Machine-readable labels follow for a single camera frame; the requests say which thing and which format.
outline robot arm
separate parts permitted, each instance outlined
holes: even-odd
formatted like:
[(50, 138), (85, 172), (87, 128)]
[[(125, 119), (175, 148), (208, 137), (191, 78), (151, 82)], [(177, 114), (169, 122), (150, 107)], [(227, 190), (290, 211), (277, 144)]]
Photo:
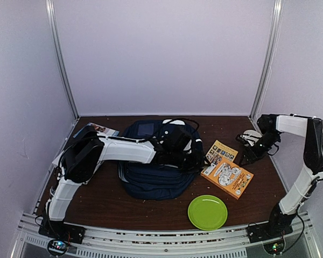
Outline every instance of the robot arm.
[(299, 207), (310, 197), (318, 182), (323, 181), (323, 120), (270, 114), (262, 115), (257, 124), (263, 135), (255, 135), (255, 141), (251, 140), (249, 132), (237, 136), (237, 140), (245, 145), (241, 162), (251, 164), (263, 158), (276, 142), (280, 142), (282, 133), (304, 137), (305, 147), (304, 163), (297, 180), (286, 196), (275, 205), (269, 222), (265, 226), (248, 229), (251, 242), (278, 237), (281, 232), (292, 232), (290, 225)]
[(162, 139), (142, 140), (108, 136), (91, 126), (84, 127), (75, 142), (53, 161), (59, 169), (58, 182), (50, 191), (39, 233), (82, 242), (84, 229), (64, 224), (65, 214), (77, 189), (88, 183), (105, 160), (171, 165), (186, 173), (199, 171), (204, 155), (193, 148), (199, 141), (185, 131), (183, 121), (166, 120), (163, 126), (166, 124), (177, 126)]

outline metal corner post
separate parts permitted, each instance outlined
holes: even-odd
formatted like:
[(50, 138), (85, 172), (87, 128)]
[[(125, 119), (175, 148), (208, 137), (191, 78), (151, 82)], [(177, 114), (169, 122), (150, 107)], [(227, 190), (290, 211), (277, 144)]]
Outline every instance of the metal corner post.
[(284, 2), (283, 0), (275, 0), (274, 2), (274, 11), (273, 11), (273, 17), (272, 17), (271, 26), (270, 26), (270, 34), (269, 34), (267, 51), (264, 59), (264, 65), (261, 73), (261, 78), (259, 79), (259, 84), (258, 84), (254, 104), (252, 106), (251, 113), (250, 113), (250, 118), (252, 120), (254, 120), (257, 115), (257, 111), (262, 100), (263, 92), (268, 82), (271, 61), (275, 52), (275, 46), (278, 38), (278, 31), (279, 31), (279, 25), (281, 20), (283, 2)]
[(78, 119), (79, 114), (78, 114), (78, 111), (75, 106), (75, 101), (74, 101), (74, 98), (72, 95), (71, 87), (69, 85), (69, 80), (68, 80), (67, 73), (66, 73), (64, 58), (62, 56), (59, 33), (58, 33), (55, 11), (54, 11), (54, 0), (46, 0), (46, 7), (47, 7), (47, 14), (48, 14), (48, 18), (49, 18), (50, 28), (52, 30), (54, 47), (55, 47), (55, 51), (57, 54), (58, 67), (59, 67), (61, 79), (62, 79), (62, 82), (65, 87), (66, 96), (67, 96), (68, 102), (71, 106), (74, 119)]

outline orange box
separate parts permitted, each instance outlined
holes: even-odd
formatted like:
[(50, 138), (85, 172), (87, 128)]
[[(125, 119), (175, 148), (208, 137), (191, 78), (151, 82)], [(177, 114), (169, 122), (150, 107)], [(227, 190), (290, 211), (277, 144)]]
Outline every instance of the orange box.
[(254, 175), (223, 157), (217, 165), (212, 163), (203, 170), (201, 176), (239, 199)]

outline brown wooden surface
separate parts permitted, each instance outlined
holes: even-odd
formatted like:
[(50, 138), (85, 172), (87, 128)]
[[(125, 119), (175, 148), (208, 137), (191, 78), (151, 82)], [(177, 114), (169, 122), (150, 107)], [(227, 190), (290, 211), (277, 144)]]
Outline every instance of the brown wooden surface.
[[(83, 117), (74, 132), (88, 122), (94, 122), (123, 132), (134, 121), (170, 117)], [(200, 123), (199, 132), (205, 152), (215, 140), (242, 153), (235, 140), (237, 134), (253, 129), (247, 117), (189, 117)], [(88, 185), (81, 186), (66, 213), (65, 221), (88, 226), (120, 228), (125, 230), (188, 230), (195, 228), (188, 219), (189, 203), (200, 195), (214, 195), (222, 199), (228, 209), (224, 226), (233, 226), (268, 220), (273, 206), (285, 190), (269, 157), (246, 166), (254, 178), (239, 200), (234, 199), (206, 179), (198, 176), (184, 193), (173, 200), (141, 200), (129, 196), (117, 175), (114, 161), (105, 162)], [(52, 176), (39, 205), (38, 214), (48, 199)]]

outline green plate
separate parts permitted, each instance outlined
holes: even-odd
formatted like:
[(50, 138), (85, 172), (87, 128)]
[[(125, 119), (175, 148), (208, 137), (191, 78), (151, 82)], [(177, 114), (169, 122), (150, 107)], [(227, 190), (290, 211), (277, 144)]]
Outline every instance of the green plate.
[(221, 199), (213, 195), (201, 195), (190, 203), (188, 217), (201, 230), (217, 230), (226, 222), (227, 208)]

